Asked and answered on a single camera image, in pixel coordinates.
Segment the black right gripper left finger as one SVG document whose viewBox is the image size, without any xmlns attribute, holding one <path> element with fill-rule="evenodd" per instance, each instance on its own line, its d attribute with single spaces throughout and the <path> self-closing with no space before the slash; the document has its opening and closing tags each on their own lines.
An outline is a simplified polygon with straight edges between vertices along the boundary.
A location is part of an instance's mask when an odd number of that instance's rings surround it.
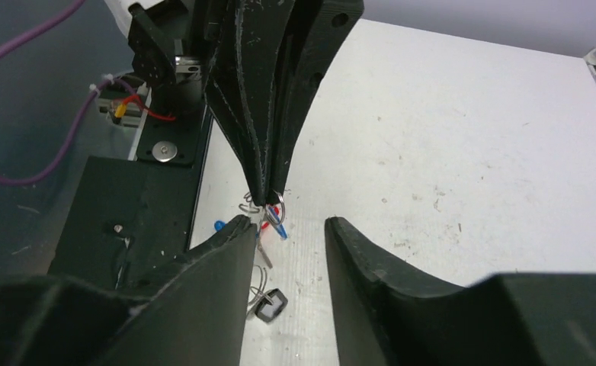
<svg viewBox="0 0 596 366">
<path fill-rule="evenodd" d="M 237 365 L 257 228 L 243 215 L 140 285 L 0 277 L 0 365 Z"/>
</svg>

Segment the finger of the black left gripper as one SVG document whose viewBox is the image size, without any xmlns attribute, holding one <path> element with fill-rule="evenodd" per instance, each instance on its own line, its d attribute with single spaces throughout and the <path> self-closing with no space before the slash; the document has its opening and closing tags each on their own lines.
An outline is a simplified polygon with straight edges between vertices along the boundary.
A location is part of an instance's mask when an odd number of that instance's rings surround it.
<svg viewBox="0 0 596 366">
<path fill-rule="evenodd" d="M 364 12 L 364 2 L 296 1 L 277 65 L 268 201 L 286 187 L 293 151 L 316 92 L 341 45 Z"/>
<path fill-rule="evenodd" d="M 253 202 L 267 202 L 276 69 L 292 1 L 227 1 L 205 94 Z"/>
</svg>

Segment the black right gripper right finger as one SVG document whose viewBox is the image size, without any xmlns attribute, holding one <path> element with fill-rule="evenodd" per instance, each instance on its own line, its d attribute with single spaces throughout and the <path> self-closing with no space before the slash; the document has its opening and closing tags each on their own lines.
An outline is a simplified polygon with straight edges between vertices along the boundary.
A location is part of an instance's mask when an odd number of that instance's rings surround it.
<svg viewBox="0 0 596 366">
<path fill-rule="evenodd" d="M 501 273 L 469 287 L 325 222 L 343 365 L 596 365 L 596 274 Z"/>
</svg>

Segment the blue white key tag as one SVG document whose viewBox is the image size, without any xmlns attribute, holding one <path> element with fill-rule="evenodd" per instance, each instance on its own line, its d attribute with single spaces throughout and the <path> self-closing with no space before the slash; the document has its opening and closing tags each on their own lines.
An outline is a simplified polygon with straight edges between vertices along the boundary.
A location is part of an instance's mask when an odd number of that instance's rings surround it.
<svg viewBox="0 0 596 366">
<path fill-rule="evenodd" d="M 280 222 L 277 225 L 272 226 L 282 240 L 286 240 L 288 238 L 287 232 L 283 226 L 284 219 L 285 213 L 280 209 Z"/>
</svg>

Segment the red key tag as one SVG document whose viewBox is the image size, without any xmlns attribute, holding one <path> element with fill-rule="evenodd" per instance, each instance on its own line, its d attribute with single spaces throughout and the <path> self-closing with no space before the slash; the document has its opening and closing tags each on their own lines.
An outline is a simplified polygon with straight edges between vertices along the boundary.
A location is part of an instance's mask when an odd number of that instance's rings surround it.
<svg viewBox="0 0 596 366">
<path fill-rule="evenodd" d="M 278 206 L 266 206 L 263 210 L 261 230 L 269 226 L 277 225 L 280 222 L 280 208 Z"/>
</svg>

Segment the silver metal key plate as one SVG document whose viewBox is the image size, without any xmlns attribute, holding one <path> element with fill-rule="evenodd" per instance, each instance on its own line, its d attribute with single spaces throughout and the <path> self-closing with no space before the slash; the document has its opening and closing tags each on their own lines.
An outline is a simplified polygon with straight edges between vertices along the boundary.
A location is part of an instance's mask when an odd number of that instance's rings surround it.
<svg viewBox="0 0 596 366">
<path fill-rule="evenodd" d="M 274 266 L 271 262 L 271 259 L 269 258 L 263 245 L 261 244 L 262 226 L 264 223 L 266 223 L 264 209 L 255 205 L 250 192 L 246 192 L 243 195 L 242 199 L 243 202 L 238 205 L 238 208 L 241 212 L 248 216 L 252 220 L 253 224 L 256 226 L 255 247 L 257 249 L 258 254 L 261 256 L 265 267 L 267 269 L 272 269 Z"/>
</svg>

